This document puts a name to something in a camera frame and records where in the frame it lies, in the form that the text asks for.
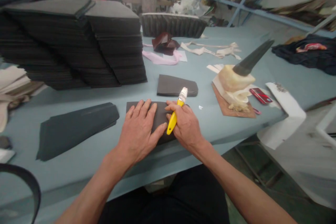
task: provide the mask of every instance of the lap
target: lap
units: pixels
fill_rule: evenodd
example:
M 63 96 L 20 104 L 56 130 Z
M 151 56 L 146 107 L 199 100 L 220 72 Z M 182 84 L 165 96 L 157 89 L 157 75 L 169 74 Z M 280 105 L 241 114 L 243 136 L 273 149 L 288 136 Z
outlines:
M 99 223 L 229 223 L 225 192 L 204 166 L 178 173 L 153 197 L 143 187 L 106 203 Z

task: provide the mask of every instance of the blue shelf frame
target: blue shelf frame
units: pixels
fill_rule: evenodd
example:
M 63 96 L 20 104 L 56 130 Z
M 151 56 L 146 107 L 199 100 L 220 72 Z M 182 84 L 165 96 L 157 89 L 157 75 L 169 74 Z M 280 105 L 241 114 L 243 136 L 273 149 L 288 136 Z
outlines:
M 248 8 L 246 6 L 244 6 L 244 3 L 246 0 L 241 0 L 240 3 L 236 3 L 236 2 L 232 2 L 232 1 L 228 1 L 228 0 L 214 0 L 216 2 L 222 3 L 222 4 L 226 4 L 226 5 L 231 5 L 233 7 L 236 7 L 236 10 L 231 18 L 231 20 L 229 21 L 228 27 L 231 27 L 232 23 L 234 22 L 234 20 L 236 19 L 236 17 L 238 16 L 238 26 L 240 23 L 240 12 L 241 10 L 243 11 L 247 11 L 248 15 L 246 16 L 246 18 L 244 19 L 244 21 L 242 22 L 242 25 L 246 22 L 246 20 L 252 15 L 252 14 L 256 14 L 258 16 L 262 16 L 295 28 L 298 28 L 300 30 L 306 31 L 308 33 L 314 33 L 316 32 L 316 34 L 318 34 L 319 36 L 324 36 L 324 37 L 329 37 L 329 38 L 334 38 L 336 37 L 336 31 L 327 31 L 327 30 L 319 30 L 321 28 L 321 26 L 317 25 L 316 27 L 312 27 L 308 24 L 304 24 L 301 23 L 297 20 L 291 19 L 289 17 L 284 17 L 284 16 L 280 16 L 280 15 L 276 15 L 276 14 L 272 14 L 269 12 L 266 12 L 264 10 L 260 10 L 260 9 L 251 9 Z

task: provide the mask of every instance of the work table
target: work table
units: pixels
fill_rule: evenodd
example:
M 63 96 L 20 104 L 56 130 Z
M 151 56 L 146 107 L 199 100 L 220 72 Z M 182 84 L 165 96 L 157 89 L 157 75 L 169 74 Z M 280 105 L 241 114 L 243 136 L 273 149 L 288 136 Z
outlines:
M 229 45 L 236 42 L 242 52 L 242 58 L 256 49 L 263 41 L 251 32 L 247 35 L 238 28 L 207 28 L 204 32 L 208 39 L 197 39 L 198 43 L 208 45 Z M 176 38 L 181 42 L 195 39 Z M 151 38 L 143 38 L 143 43 L 151 44 Z M 249 100 L 262 115 L 256 119 L 225 117 L 211 87 L 215 73 L 206 68 L 211 64 L 237 64 L 233 56 L 219 59 L 210 54 L 195 55 L 187 52 L 188 62 L 179 62 L 175 66 L 154 65 L 144 58 L 148 82 L 107 89 L 77 89 L 55 91 L 47 88 L 34 97 L 28 104 L 14 111 L 3 135 L 10 137 L 16 155 L 11 164 L 22 166 L 37 178 L 42 190 L 42 205 L 39 218 L 50 223 L 59 216 L 80 193 L 90 177 L 99 167 L 103 157 L 118 142 L 121 127 L 125 119 L 126 103 L 151 98 L 152 101 L 176 100 L 156 95 L 159 74 L 172 75 L 196 81 L 198 96 L 187 98 L 187 104 L 199 119 L 202 134 L 215 149 L 223 154 L 245 138 L 260 129 L 285 118 L 285 113 L 274 107 L 261 105 L 254 97 Z M 256 86 L 266 89 L 266 82 L 280 82 L 303 109 L 322 100 L 336 96 L 336 78 L 317 69 L 308 69 L 301 65 L 291 65 L 278 58 L 269 50 L 252 70 Z M 39 147 L 40 124 L 51 116 L 83 109 L 98 104 L 112 102 L 116 104 L 120 118 L 117 124 L 104 130 L 69 151 L 47 161 L 35 160 Z M 109 199 L 128 191 L 159 180 L 168 175 L 200 164 L 177 140 L 157 146 L 143 161 L 133 167 L 118 183 Z M 32 200 L 30 190 L 14 176 L 0 175 L 0 209 L 12 203 L 13 209 L 22 208 L 22 212 L 31 214 Z M 29 216 L 17 218 L 17 223 Z

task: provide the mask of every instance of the cardboard base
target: cardboard base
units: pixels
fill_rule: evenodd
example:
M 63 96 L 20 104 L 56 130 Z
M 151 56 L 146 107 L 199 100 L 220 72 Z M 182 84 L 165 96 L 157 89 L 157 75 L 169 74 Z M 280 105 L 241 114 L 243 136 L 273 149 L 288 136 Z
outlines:
M 248 102 L 248 107 L 250 112 L 244 113 L 244 112 L 236 112 L 231 109 L 229 109 L 230 104 L 220 95 L 218 92 L 216 86 L 211 83 L 213 91 L 215 92 L 219 107 L 223 113 L 224 116 L 233 116 L 233 117 L 247 117 L 247 118 L 255 118 L 255 112 L 252 108 L 252 105 Z

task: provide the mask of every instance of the right hand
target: right hand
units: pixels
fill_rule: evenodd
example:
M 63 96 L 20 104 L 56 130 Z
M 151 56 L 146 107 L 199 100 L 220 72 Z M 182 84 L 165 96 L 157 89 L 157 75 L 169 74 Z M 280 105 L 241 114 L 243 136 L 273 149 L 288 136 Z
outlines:
M 182 107 L 177 105 L 176 101 L 167 101 L 167 105 L 165 110 L 172 110 L 177 116 L 177 124 L 173 130 L 175 137 L 184 148 L 192 154 L 196 154 L 204 146 L 204 143 L 208 142 L 201 134 L 200 125 L 193 110 L 187 105 Z M 170 120 L 171 116 L 171 114 L 167 114 L 167 119 Z

